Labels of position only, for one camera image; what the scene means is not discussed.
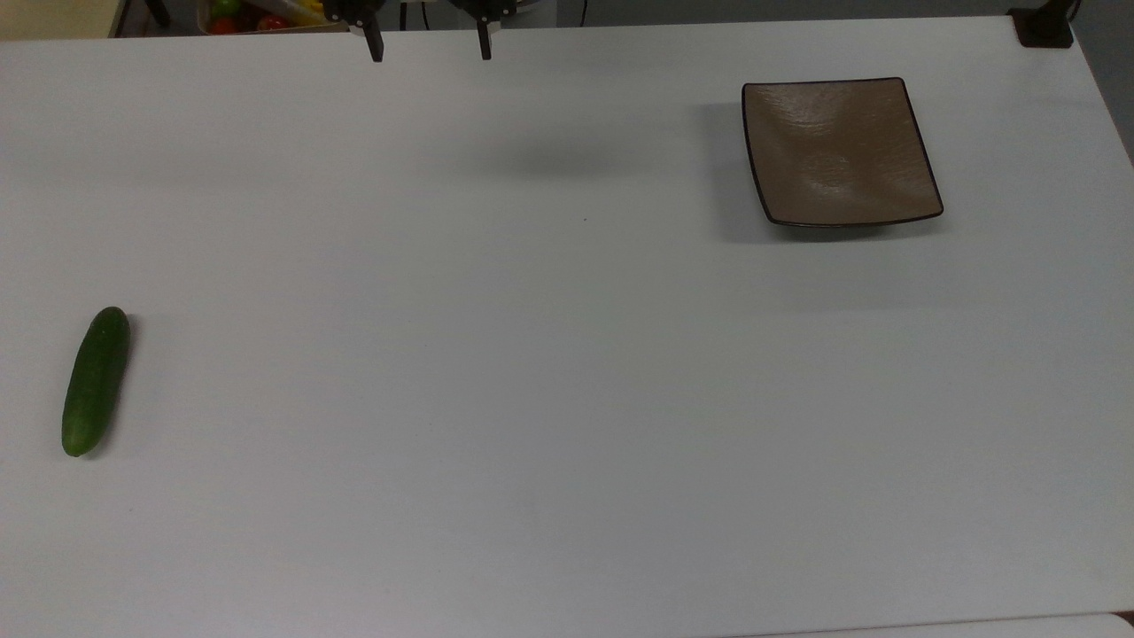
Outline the black Franka gripper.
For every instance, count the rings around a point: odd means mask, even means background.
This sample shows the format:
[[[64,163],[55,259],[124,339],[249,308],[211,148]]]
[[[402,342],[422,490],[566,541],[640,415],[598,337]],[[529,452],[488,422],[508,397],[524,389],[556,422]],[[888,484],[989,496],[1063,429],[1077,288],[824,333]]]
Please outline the black Franka gripper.
[[[516,12],[518,1],[448,1],[448,5],[477,22],[479,54],[485,61],[493,59],[493,23]],[[381,62],[384,39],[374,17],[384,6],[386,1],[324,1],[323,12],[329,22],[359,26],[369,56],[373,62]]]

